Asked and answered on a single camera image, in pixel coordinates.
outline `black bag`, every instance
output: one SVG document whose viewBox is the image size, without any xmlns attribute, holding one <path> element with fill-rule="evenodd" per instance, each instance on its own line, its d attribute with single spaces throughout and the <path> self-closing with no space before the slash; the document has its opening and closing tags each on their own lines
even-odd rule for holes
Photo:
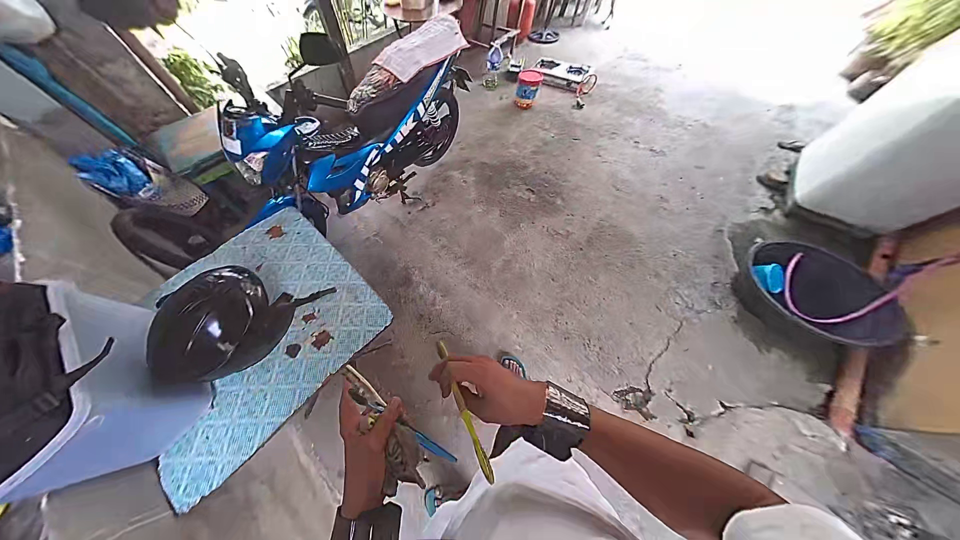
<svg viewBox="0 0 960 540">
<path fill-rule="evenodd" d="M 63 372 L 58 331 L 46 287 L 0 282 L 0 482 L 19 470 L 66 425 L 70 386 L 109 354 Z"/>
</svg>

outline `strap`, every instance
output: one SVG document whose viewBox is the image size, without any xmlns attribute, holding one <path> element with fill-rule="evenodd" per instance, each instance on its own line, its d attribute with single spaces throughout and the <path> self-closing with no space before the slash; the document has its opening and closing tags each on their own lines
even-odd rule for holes
<svg viewBox="0 0 960 540">
<path fill-rule="evenodd" d="M 91 369 L 97 367 L 97 364 L 110 354 L 110 349 L 113 348 L 114 341 L 115 339 L 112 337 L 107 338 L 107 343 L 104 345 L 104 348 L 92 360 L 70 373 L 53 377 L 50 380 L 50 386 L 46 390 L 33 396 L 33 398 L 14 410 L 0 416 L 0 437 L 10 436 L 15 431 L 30 425 L 37 418 L 41 418 L 43 415 L 59 407 L 67 397 L 70 386 L 73 386 L 75 382 L 89 373 Z"/>
</svg>

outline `light blue mat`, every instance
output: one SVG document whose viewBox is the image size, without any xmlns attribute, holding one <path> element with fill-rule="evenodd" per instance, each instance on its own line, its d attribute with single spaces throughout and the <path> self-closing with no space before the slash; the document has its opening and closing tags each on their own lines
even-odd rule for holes
<svg viewBox="0 0 960 540">
<path fill-rule="evenodd" d="M 270 238 L 280 226 L 284 235 Z M 254 270 L 271 299 L 281 292 L 305 296 L 330 286 L 337 292 L 300 307 L 280 344 L 253 367 L 213 382 L 213 409 L 166 454 L 160 484 L 174 510 L 186 512 L 224 483 L 347 360 L 393 320 L 390 309 L 333 246 L 294 209 L 286 209 L 185 268 L 148 296 L 153 306 L 197 274 L 239 264 Z M 316 320 L 302 317 L 315 312 Z M 320 350 L 310 341 L 327 330 Z M 300 344 L 290 358 L 288 345 Z"/>
</svg>

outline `red canister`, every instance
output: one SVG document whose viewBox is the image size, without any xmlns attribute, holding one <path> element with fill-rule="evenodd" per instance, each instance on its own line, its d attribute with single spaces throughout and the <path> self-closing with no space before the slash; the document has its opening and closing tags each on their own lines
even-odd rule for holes
<svg viewBox="0 0 960 540">
<path fill-rule="evenodd" d="M 521 109 L 530 109 L 537 99 L 537 92 L 543 84 L 543 74 L 533 69 L 524 69 L 516 79 L 516 99 L 514 103 Z"/>
</svg>

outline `towel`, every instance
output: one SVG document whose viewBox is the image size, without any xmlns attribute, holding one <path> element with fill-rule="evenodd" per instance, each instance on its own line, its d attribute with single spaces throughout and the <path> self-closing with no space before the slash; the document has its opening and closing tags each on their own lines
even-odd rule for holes
<svg viewBox="0 0 960 540">
<path fill-rule="evenodd" d="M 453 15 L 441 15 L 423 23 L 407 37 L 383 49 L 373 63 L 407 83 L 428 65 L 451 57 L 469 47 Z"/>
</svg>

